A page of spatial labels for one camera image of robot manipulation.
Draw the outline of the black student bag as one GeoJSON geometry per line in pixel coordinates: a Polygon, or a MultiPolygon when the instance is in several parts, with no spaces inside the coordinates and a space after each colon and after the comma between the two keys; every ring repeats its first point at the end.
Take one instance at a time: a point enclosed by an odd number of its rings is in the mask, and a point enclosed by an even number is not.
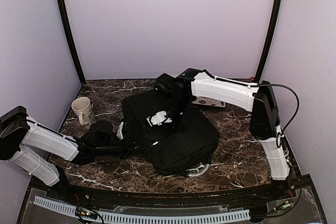
{"type": "Polygon", "coordinates": [[[164,110],[169,100],[155,90],[122,100],[119,135],[129,150],[146,156],[161,175],[189,176],[195,165],[209,165],[220,134],[210,120],[190,105],[177,128],[171,123],[150,126],[147,118],[164,110]]]}

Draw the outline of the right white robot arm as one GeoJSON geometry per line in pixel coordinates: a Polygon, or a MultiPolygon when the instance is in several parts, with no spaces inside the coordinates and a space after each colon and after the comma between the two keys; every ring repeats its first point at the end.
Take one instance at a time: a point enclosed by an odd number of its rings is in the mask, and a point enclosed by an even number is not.
{"type": "Polygon", "coordinates": [[[249,131],[261,143],[270,167],[271,179],[276,181],[268,188],[273,200],[288,191],[285,181],[290,173],[289,156],[285,153],[279,109],[273,91],[274,84],[237,81],[210,74],[207,70],[188,68],[177,77],[162,74],[154,89],[170,98],[168,106],[147,118],[150,126],[164,123],[178,125],[188,104],[197,98],[209,98],[228,103],[251,113],[249,131]]]}

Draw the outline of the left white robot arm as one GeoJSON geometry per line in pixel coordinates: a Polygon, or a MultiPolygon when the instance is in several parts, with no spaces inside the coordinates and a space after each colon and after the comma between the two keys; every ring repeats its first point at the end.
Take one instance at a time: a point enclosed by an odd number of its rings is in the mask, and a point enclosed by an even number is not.
{"type": "Polygon", "coordinates": [[[76,165],[93,163],[97,156],[123,156],[129,149],[123,136],[113,132],[111,123],[100,120],[89,126],[81,138],[56,132],[29,117],[26,108],[17,106],[1,116],[1,160],[16,164],[37,177],[63,201],[74,197],[61,168],[41,158],[40,149],[76,165]]]}

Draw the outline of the floral square plate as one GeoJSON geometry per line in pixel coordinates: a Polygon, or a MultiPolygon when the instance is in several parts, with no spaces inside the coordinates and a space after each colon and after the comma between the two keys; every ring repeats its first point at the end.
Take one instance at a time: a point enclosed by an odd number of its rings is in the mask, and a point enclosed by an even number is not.
{"type": "Polygon", "coordinates": [[[192,103],[196,105],[212,106],[212,107],[218,107],[218,108],[226,107],[226,103],[223,101],[219,101],[219,100],[211,99],[211,98],[205,98],[205,97],[197,97],[194,101],[192,101],[192,103]]]}

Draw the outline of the beige ceramic mug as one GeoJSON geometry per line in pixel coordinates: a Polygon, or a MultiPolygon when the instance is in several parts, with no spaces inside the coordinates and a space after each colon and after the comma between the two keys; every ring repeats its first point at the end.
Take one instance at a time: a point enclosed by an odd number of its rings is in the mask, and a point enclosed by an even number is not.
{"type": "Polygon", "coordinates": [[[89,129],[92,124],[96,123],[96,118],[92,111],[92,104],[88,97],[75,99],[71,104],[71,108],[78,117],[81,126],[89,129]]]}

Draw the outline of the clear tape roll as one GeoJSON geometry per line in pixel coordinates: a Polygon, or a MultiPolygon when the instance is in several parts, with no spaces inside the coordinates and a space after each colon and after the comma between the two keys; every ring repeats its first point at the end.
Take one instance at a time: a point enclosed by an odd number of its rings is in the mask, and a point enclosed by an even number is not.
{"type": "Polygon", "coordinates": [[[210,164],[200,164],[196,168],[191,168],[187,170],[187,177],[199,177],[208,171],[210,164]]]}

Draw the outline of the small circuit board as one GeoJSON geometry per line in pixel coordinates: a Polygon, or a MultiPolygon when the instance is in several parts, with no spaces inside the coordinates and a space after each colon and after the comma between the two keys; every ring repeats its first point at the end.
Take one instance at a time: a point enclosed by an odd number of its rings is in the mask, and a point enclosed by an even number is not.
{"type": "Polygon", "coordinates": [[[75,215],[80,218],[88,218],[94,220],[96,220],[98,217],[98,215],[95,212],[82,207],[76,208],[75,215]]]}

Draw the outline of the black front rail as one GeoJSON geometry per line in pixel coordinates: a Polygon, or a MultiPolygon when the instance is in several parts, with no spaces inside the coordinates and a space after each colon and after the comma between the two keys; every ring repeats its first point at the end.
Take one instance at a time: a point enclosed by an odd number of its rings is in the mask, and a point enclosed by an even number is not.
{"type": "Polygon", "coordinates": [[[190,194],[128,193],[81,186],[72,186],[72,189],[78,194],[80,205],[93,209],[111,209],[117,205],[159,208],[229,205],[249,208],[271,201],[271,198],[266,196],[266,193],[271,189],[271,184],[245,189],[190,194]]]}

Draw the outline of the right black frame post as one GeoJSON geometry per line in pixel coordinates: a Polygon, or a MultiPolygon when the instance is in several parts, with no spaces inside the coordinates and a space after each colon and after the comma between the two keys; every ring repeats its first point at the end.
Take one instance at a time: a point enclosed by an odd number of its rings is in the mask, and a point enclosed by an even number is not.
{"type": "Polygon", "coordinates": [[[265,43],[263,46],[263,50],[261,52],[259,64],[257,67],[257,71],[255,73],[254,79],[257,83],[261,83],[261,78],[264,73],[264,69],[267,63],[268,55],[271,48],[271,43],[274,37],[276,24],[278,20],[278,15],[280,11],[281,0],[274,0],[272,5],[272,11],[270,15],[269,25],[266,33],[265,43]]]}

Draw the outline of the black frame post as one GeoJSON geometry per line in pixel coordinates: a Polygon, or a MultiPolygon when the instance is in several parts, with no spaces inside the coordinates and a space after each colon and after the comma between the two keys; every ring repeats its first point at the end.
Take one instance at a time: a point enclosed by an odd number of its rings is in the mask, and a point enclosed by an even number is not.
{"type": "Polygon", "coordinates": [[[261,52],[259,64],[257,67],[257,71],[255,73],[254,79],[257,83],[261,83],[261,78],[264,73],[264,69],[267,63],[268,55],[271,48],[271,43],[274,37],[276,24],[278,20],[278,15],[280,11],[281,0],[274,0],[272,5],[272,11],[270,15],[269,25],[266,33],[265,43],[263,46],[263,50],[261,52]]]}
{"type": "Polygon", "coordinates": [[[84,75],[80,60],[79,60],[74,37],[71,31],[70,21],[68,18],[68,13],[67,13],[67,8],[66,8],[66,2],[65,0],[57,0],[57,4],[58,4],[58,9],[60,13],[63,30],[66,36],[66,41],[67,41],[70,55],[72,58],[72,62],[75,67],[80,84],[84,85],[86,83],[86,78],[85,78],[85,75],[84,75]]]}

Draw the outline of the left black frame post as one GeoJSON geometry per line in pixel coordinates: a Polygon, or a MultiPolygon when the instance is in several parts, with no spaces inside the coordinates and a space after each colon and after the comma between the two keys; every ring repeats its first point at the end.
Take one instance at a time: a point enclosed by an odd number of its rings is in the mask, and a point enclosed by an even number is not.
{"type": "Polygon", "coordinates": [[[86,83],[86,78],[85,78],[85,75],[84,75],[80,60],[79,60],[74,37],[71,31],[70,21],[68,18],[68,13],[67,13],[67,8],[66,8],[66,2],[65,0],[57,0],[57,4],[58,4],[58,9],[60,13],[63,30],[66,36],[66,41],[67,41],[70,55],[72,58],[72,62],[75,67],[80,84],[84,85],[86,83]]]}

